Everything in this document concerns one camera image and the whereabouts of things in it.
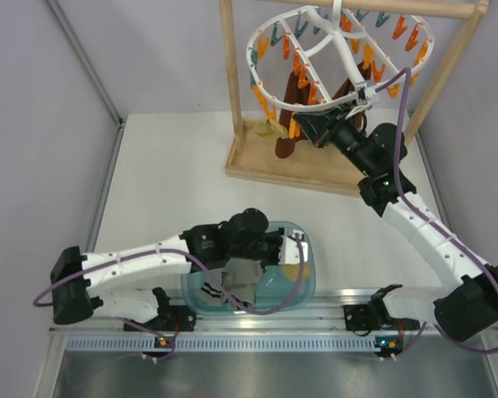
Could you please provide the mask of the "yellow sock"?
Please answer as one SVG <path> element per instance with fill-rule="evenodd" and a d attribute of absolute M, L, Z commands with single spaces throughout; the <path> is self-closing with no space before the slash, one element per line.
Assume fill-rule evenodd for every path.
<path fill-rule="evenodd" d="M 267 140 L 288 138 L 288 130 L 274 119 L 259 120 L 252 131 L 257 137 Z"/>
<path fill-rule="evenodd" d="M 300 274 L 300 265 L 283 265 L 281 267 L 282 274 L 291 281 L 296 281 Z M 302 272 L 302 281 L 310 278 L 310 267 L 309 265 L 304 265 Z"/>

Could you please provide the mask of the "white round clip hanger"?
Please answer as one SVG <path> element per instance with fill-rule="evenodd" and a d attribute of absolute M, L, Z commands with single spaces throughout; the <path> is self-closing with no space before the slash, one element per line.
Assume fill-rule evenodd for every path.
<path fill-rule="evenodd" d="M 415 84 L 427 64 L 434 47 L 430 25 L 420 16 L 402 14 L 398 18 L 392 38 L 408 39 L 404 50 L 414 53 L 408 74 L 403 74 L 364 27 L 364 15 L 352 12 L 336 1 L 330 15 L 320 15 L 318 7 L 304 5 L 279 14 L 260 25 L 251 35 L 246 49 L 251 90 L 261 106 L 265 119 L 278 121 L 278 112 L 292 114 L 333 109 L 338 104 L 355 104 L 354 87 L 366 81 L 375 85 L 378 95 L 385 91 L 391 98 L 407 101 L 409 89 Z M 298 75 L 300 89 L 310 84 L 307 105 L 287 104 L 266 88 L 259 74 L 269 49 L 281 47 L 282 58 L 290 61 L 291 71 Z M 333 98 L 320 78 L 313 60 L 321 53 L 330 58 L 330 65 L 341 69 L 352 85 L 344 95 Z"/>

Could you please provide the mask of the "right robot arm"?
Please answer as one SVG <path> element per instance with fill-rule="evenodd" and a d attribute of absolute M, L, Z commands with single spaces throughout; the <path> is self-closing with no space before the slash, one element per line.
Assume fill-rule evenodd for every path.
<path fill-rule="evenodd" d="M 441 282 L 438 288 L 392 284 L 378 290 L 369 301 L 373 323 L 384 329 L 404 318 L 431 323 L 457 343 L 497 323 L 498 265 L 487 264 L 463 245 L 400 171 L 407 154 L 402 130 L 382 123 L 365 134 L 347 113 L 338 106 L 294 114 L 293 119 L 315 147 L 336 147 L 363 174 L 359 191 L 364 203 L 402 234 Z"/>

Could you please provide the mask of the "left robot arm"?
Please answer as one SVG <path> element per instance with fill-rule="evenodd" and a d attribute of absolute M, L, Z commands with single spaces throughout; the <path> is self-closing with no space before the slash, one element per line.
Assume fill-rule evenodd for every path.
<path fill-rule="evenodd" d="M 153 329 L 168 325 L 171 310 L 160 288 L 132 284 L 169 274 L 221 269 L 232 259 L 260 266 L 286 262 L 286 233 L 268 231 L 267 217 L 255 208 L 217 224 L 194 226 L 160 242 L 121 252 L 83 254 L 64 249 L 51 273 L 53 321 L 69 325 L 93 316 L 127 318 Z"/>

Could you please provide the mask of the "teal plastic tub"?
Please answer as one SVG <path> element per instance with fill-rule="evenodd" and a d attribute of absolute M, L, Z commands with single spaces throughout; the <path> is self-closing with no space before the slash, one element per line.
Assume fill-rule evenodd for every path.
<path fill-rule="evenodd" d="M 286 310 L 293 310 L 303 307 L 312 298 L 315 291 L 315 264 L 311 251 L 311 244 L 305 231 L 295 223 L 286 221 L 272 221 L 267 229 L 269 232 L 283 231 L 287 235 L 300 235 L 310 245 L 309 259 L 304 265 L 310 267 L 310 278 L 301 281 L 300 287 L 296 290 L 295 296 L 289 300 L 285 306 Z M 277 308 L 289 299 L 295 282 L 286 278 L 281 267 L 283 265 L 268 265 L 263 270 L 263 275 L 256 287 L 256 301 L 250 307 L 257 312 L 266 312 Z M 241 313 L 241 309 L 235 308 L 226 297 L 226 302 L 221 307 L 207 305 L 199 298 L 199 290 L 207 279 L 208 275 L 199 271 L 181 277 L 183 300 L 186 305 L 196 314 L 203 316 L 230 316 Z"/>

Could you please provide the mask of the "grey striped sock left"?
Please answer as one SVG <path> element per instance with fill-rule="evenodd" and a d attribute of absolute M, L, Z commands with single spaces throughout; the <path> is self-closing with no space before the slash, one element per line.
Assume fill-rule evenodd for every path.
<path fill-rule="evenodd" d="M 215 284 L 211 277 L 208 276 L 199 290 L 199 298 L 207 305 L 221 307 L 227 300 L 219 287 L 224 285 L 230 274 L 225 269 L 215 269 L 212 271 L 212 275 L 219 284 Z"/>

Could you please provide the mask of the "wooden hanging rack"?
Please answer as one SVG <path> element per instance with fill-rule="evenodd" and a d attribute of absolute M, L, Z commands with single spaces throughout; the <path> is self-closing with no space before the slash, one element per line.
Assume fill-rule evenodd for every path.
<path fill-rule="evenodd" d="M 416 135 L 430 108 L 439 96 L 448 77 L 455 70 L 461 55 L 474 36 L 489 7 L 487 1 L 341 1 L 350 11 L 356 7 L 364 12 L 410 14 L 426 17 L 457 19 L 461 25 L 445 51 L 435 76 L 424 91 L 412 118 L 404 131 L 405 141 L 410 143 Z M 328 6 L 323 1 L 301 1 L 299 7 L 311 5 Z M 233 10 L 229 1 L 219 3 L 222 38 L 226 59 L 227 83 L 232 111 L 234 138 L 225 164 L 229 177 L 257 182 L 275 183 L 319 192 L 356 195 L 360 176 L 345 157 L 326 149 L 321 155 L 302 145 L 291 160 L 271 159 L 271 145 L 258 143 L 249 133 L 258 120 L 242 116 L 241 98 L 237 71 L 236 38 Z"/>

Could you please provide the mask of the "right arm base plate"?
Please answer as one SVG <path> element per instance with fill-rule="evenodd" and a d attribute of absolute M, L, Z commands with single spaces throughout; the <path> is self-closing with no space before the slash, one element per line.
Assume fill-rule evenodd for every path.
<path fill-rule="evenodd" d="M 343 306 L 346 330 L 349 332 L 372 332 L 396 330 L 398 322 L 390 318 L 385 309 L 373 304 L 350 304 Z"/>

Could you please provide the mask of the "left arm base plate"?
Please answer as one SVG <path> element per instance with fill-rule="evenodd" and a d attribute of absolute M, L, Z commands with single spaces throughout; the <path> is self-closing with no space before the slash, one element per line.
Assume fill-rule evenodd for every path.
<path fill-rule="evenodd" d="M 196 313 L 185 306 L 173 306 L 171 314 L 160 316 L 139 325 L 148 330 L 157 332 L 192 332 L 197 321 Z"/>

